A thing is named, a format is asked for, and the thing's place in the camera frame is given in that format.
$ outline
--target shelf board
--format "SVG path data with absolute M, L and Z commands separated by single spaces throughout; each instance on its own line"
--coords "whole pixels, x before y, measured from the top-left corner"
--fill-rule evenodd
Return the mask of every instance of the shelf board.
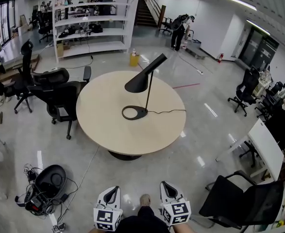
M 74 38 L 81 38 L 81 37 L 94 37 L 94 36 L 109 36 L 109 35 L 127 35 L 126 31 L 124 29 L 103 29 L 102 33 L 92 33 L 91 35 L 87 34 L 72 34 L 68 35 L 64 38 L 59 38 L 60 33 L 58 34 L 56 41 L 61 41 L 61 40 L 69 40 L 69 39 L 74 39 Z
M 127 17 L 120 16 L 93 16 L 93 17 L 77 17 L 72 19 L 65 19 L 55 23 L 55 27 L 64 26 L 68 24 L 92 21 L 128 21 Z
M 71 46 L 70 49 L 64 50 L 64 55 L 59 58 L 69 57 L 78 54 L 103 52 L 113 50 L 126 50 L 127 47 L 121 41 L 108 41 L 98 43 L 84 43 L 82 45 Z
M 78 4 L 70 4 L 70 5 L 64 5 L 64 6 L 55 6 L 55 10 L 60 9 L 66 9 L 70 7 L 81 7 L 81 6 L 89 6 L 89 5 L 126 5 L 130 6 L 130 3 L 124 3 L 124 2 L 84 2 L 84 3 L 78 3 Z

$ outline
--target yellow container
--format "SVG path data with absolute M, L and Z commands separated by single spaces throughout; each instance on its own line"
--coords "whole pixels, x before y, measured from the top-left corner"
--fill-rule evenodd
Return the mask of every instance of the yellow container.
M 129 65 L 131 67 L 136 67 L 138 65 L 139 59 L 140 59 L 140 55 L 132 56 L 131 54 Z

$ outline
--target red object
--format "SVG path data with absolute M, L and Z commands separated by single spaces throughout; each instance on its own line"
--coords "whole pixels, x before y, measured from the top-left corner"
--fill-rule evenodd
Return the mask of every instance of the red object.
M 220 57 L 218 58 L 218 62 L 221 63 L 222 59 L 223 59 L 223 53 L 220 54 Z

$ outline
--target lamp cord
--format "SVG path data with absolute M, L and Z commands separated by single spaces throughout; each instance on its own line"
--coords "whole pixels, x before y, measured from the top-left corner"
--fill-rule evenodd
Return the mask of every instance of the lamp cord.
M 171 110 L 171 111 L 162 111 L 162 112 L 148 111 L 148 112 L 154 112 L 154 113 L 157 113 L 157 114 L 161 114 L 161 113 L 170 113 L 170 112 L 173 112 L 173 111 L 186 111 L 186 110 Z

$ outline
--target sneaker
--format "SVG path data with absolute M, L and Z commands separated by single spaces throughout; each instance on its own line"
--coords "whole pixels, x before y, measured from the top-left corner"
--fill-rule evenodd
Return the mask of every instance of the sneaker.
M 4 102 L 5 102 L 5 103 L 8 103 L 9 101 L 11 101 L 11 99 L 12 99 L 12 97 L 9 97 L 9 98 L 6 97 L 5 100 L 4 100 Z
M 4 100 L 5 100 L 5 96 L 4 95 L 0 96 L 0 103 L 4 103 Z
M 150 206 L 151 197 L 149 194 L 144 194 L 140 197 L 140 206 Z

